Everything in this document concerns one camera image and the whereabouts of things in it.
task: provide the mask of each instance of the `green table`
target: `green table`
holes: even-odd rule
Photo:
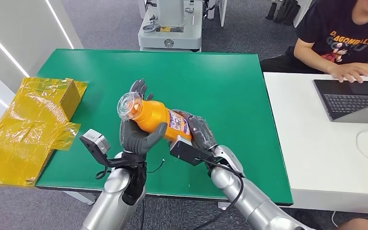
[[[134,80],[145,78],[154,100],[205,118],[217,142],[231,148],[246,176],[274,202],[293,202],[257,55],[58,49],[37,76],[89,83],[72,122],[81,123],[77,137],[90,128],[102,133],[109,157],[122,150],[116,104]],[[148,153],[148,170],[163,158],[164,165],[148,174],[148,194],[224,198],[204,164],[194,167],[169,155],[164,140]],[[36,186],[101,190],[106,177],[94,176],[103,169],[76,138],[69,151],[52,156]]]

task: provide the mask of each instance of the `floor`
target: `floor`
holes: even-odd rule
[[[85,48],[138,50],[137,33],[141,24],[136,0],[63,0]],[[264,18],[267,0],[229,0],[225,27],[216,20],[205,21],[203,51],[257,53],[260,59],[284,53],[296,41],[294,28]],[[215,202],[145,198],[146,230],[191,229],[217,215]],[[91,207],[61,191],[0,187],[0,230],[78,230]],[[141,206],[126,226],[139,227]],[[294,209],[286,208],[289,214]],[[310,210],[324,230],[335,229],[331,211]],[[335,215],[336,223],[367,214]],[[248,230],[236,210],[230,211],[206,230]]]

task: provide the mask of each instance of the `bottle cap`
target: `bottle cap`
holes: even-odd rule
[[[127,92],[119,99],[116,109],[122,120],[134,119],[142,110],[142,99],[137,92]]]

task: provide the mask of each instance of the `orange bottle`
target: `orange bottle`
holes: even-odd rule
[[[117,111],[122,120],[134,120],[143,131],[154,132],[161,122],[165,122],[165,139],[175,141],[180,135],[191,141],[188,123],[181,115],[166,108],[161,102],[142,100],[137,92],[125,93],[118,102]]]

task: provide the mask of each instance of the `yellow plastic bag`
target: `yellow plastic bag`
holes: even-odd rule
[[[68,150],[80,128],[69,122],[87,83],[24,78],[0,119],[0,184],[34,185],[54,150]]]

